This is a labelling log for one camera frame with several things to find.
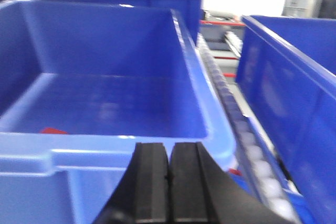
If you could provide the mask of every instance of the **bin wall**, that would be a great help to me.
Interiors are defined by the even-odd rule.
[[[293,27],[296,21],[305,27]],[[327,24],[335,33],[335,21],[246,17],[245,23],[236,81],[315,218],[334,223],[336,77],[313,60],[324,62],[320,49],[333,68],[333,46],[327,51],[310,39]],[[331,42],[330,37],[316,40]]]

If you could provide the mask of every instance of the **red object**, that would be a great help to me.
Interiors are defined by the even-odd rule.
[[[231,78],[236,78],[237,75],[235,73],[223,73],[225,77],[231,77]]]
[[[238,60],[236,57],[222,57],[222,56],[215,56],[215,59],[220,59],[220,60]]]
[[[201,24],[222,25],[222,26],[245,26],[244,23],[234,23],[225,21],[207,21],[201,20]]]
[[[239,170],[231,169],[231,168],[229,169],[229,173],[237,175],[237,176],[241,176],[242,175]]]
[[[43,134],[68,134],[66,131],[61,131],[52,127],[46,127],[43,130],[40,131],[40,133]]]

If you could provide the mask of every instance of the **bin floor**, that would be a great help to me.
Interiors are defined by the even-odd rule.
[[[0,131],[170,136],[168,79],[42,73],[1,116]]]

